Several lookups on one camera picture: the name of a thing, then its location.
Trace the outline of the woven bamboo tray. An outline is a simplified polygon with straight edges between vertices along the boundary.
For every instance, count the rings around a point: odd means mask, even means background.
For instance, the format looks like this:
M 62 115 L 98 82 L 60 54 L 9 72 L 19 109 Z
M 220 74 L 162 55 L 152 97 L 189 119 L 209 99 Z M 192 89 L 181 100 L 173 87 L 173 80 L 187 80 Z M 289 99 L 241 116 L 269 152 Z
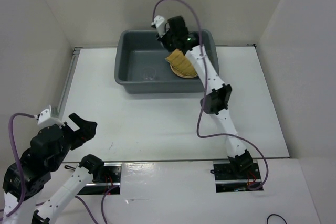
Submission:
M 183 68 L 185 65 L 191 64 L 189 60 L 185 57 L 185 55 L 178 49 L 175 49 L 172 53 L 170 53 L 165 60 L 175 67 Z

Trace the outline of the cream plate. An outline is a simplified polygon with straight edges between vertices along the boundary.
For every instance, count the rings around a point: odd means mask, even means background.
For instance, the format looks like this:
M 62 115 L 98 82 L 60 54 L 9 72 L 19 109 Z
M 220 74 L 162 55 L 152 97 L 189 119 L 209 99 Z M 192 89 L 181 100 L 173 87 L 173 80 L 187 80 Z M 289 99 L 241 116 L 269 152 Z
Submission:
M 198 77 L 196 70 L 191 64 L 185 65 L 183 68 L 179 68 L 179 69 L 173 65 L 170 65 L 170 68 L 174 74 L 184 79 L 191 79 L 191 78 Z

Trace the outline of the clear plastic cup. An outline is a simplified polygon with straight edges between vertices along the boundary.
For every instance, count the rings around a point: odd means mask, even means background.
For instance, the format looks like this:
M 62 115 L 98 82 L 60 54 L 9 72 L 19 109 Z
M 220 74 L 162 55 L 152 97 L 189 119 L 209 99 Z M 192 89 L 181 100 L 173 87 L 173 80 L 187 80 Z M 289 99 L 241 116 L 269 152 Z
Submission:
M 156 70 L 152 67 L 143 68 L 142 78 L 144 81 L 154 81 L 156 80 Z

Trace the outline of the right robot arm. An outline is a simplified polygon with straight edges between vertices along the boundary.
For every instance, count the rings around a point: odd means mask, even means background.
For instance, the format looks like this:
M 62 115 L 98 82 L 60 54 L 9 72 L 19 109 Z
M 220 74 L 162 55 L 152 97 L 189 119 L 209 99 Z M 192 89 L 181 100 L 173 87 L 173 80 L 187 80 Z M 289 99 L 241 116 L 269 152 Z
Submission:
M 228 102 L 232 86 L 226 84 L 212 65 L 201 32 L 190 32 L 184 18 L 176 16 L 166 20 L 157 15 L 151 26 L 157 31 L 157 40 L 170 53 L 165 60 L 180 76 L 197 75 L 205 89 L 201 99 L 201 112 L 213 115 L 222 127 L 229 130 L 226 140 L 230 172 L 235 178 L 242 178 L 253 165 L 250 152 L 235 136 L 237 131 L 230 117 Z

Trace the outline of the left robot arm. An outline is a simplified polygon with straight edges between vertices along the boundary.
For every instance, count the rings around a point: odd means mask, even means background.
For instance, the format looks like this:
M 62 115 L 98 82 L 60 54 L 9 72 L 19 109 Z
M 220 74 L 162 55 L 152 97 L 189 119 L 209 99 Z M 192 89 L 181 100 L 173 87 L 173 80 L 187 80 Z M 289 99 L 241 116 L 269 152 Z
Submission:
M 31 139 L 30 147 L 19 155 L 14 140 L 14 119 L 18 116 L 37 121 L 42 119 L 42 115 L 26 113 L 15 113 L 9 119 L 8 132 L 15 161 L 4 175 L 5 206 L 1 223 L 55 223 L 86 184 L 98 182 L 104 177 L 104 162 L 88 154 L 69 178 L 56 187 L 56 192 L 41 206 L 36 206 L 53 173 L 60 168 L 68 153 L 93 139 L 98 124 L 72 113 L 69 118 L 78 127 L 77 130 L 73 130 L 67 122 L 50 123 L 38 131 Z

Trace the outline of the grey plastic bin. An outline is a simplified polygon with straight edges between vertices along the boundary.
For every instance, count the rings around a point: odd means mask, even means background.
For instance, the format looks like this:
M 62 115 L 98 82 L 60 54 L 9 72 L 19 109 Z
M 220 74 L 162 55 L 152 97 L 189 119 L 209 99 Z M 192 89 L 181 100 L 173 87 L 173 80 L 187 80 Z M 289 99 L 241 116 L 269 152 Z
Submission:
M 114 79 L 129 94 L 199 93 L 204 91 L 198 77 L 178 77 L 165 58 L 169 52 L 161 46 L 153 30 L 126 30 L 117 46 Z M 156 70 L 156 80 L 144 81 L 143 68 Z

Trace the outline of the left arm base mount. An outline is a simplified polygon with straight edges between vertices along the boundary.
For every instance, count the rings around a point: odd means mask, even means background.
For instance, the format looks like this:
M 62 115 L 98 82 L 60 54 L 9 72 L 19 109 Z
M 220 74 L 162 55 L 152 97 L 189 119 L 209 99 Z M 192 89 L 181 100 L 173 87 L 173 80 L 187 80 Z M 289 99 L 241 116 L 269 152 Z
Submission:
M 122 163 L 105 163 L 100 178 L 86 184 L 78 195 L 104 195 L 112 187 L 114 187 L 114 189 L 109 191 L 108 194 L 119 195 L 121 173 Z

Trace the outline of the aluminium table edge rail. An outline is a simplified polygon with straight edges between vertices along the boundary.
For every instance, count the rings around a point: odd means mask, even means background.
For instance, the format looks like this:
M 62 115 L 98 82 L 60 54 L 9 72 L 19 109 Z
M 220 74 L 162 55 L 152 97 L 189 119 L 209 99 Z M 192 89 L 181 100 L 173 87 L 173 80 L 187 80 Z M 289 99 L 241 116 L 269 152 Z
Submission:
M 64 114 L 64 110 L 65 110 L 66 102 L 67 102 L 67 99 L 68 99 L 73 75 L 75 73 L 75 69 L 76 69 L 76 65 L 77 65 L 77 61 L 78 61 L 78 57 L 79 57 L 81 49 L 82 49 L 82 47 L 75 47 L 73 52 L 72 52 L 71 62 L 70 62 L 70 66 L 69 66 L 69 69 L 68 69 L 66 81 L 65 81 L 65 84 L 64 84 L 64 87 L 63 87 L 63 90 L 62 90 L 62 94 L 61 94 L 61 97 L 60 97 L 60 101 L 59 101 L 59 104 L 58 104 L 58 107 L 57 107 L 58 115 L 59 115 L 60 118 L 62 118 L 63 114 Z

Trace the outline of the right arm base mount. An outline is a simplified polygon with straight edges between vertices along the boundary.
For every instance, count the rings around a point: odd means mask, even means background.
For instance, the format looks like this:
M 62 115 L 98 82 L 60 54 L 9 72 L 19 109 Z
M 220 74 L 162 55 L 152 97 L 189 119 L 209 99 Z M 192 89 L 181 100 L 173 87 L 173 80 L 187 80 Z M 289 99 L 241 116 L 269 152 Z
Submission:
M 258 188 L 263 191 L 260 185 L 262 178 L 257 162 L 253 162 L 251 168 L 245 172 L 235 173 L 229 161 L 213 161 L 213 168 L 210 173 L 214 175 L 215 187 L 217 193 L 235 193 L 251 191 L 252 188 Z

